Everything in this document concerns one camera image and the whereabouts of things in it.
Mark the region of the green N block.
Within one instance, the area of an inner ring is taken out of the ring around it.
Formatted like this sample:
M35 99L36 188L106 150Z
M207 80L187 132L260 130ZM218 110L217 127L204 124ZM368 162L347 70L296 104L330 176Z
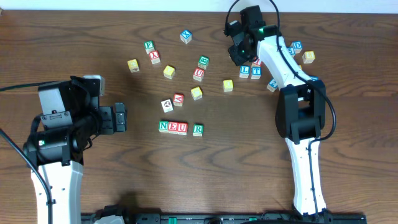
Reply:
M161 133L167 133L168 132L168 127L169 127L169 122L168 121L159 121L159 126L158 130Z

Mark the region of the red E block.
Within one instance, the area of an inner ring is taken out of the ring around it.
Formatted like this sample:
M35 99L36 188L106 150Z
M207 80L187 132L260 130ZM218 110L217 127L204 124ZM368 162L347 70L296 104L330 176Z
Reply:
M178 122L169 121L167 131L170 134L177 134L178 133Z

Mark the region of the green R block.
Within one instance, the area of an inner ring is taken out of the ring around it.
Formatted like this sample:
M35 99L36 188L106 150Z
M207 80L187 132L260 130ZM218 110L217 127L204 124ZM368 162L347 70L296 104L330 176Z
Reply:
M193 125L193 135L194 136L203 136L204 125L202 124L194 124Z

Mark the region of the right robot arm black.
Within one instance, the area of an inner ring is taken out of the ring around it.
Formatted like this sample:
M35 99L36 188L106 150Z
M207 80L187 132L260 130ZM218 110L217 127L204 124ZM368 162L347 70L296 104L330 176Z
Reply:
M224 34L237 65L261 60L279 88L275 124L289 148L294 175L294 209L302 216L318 216L326 209L320 184L318 149L325 125L325 85L313 80L297 65L285 46L278 25L267 25L259 6L239 13L240 20L226 22Z

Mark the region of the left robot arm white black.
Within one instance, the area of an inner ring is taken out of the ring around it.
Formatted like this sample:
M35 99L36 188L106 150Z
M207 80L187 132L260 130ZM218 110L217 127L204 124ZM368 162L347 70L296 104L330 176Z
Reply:
M99 135L127 130L123 103L100 106L105 79L72 76L40 84L42 114L32 122L24 154L40 176L32 175L38 223L81 223L83 152Z

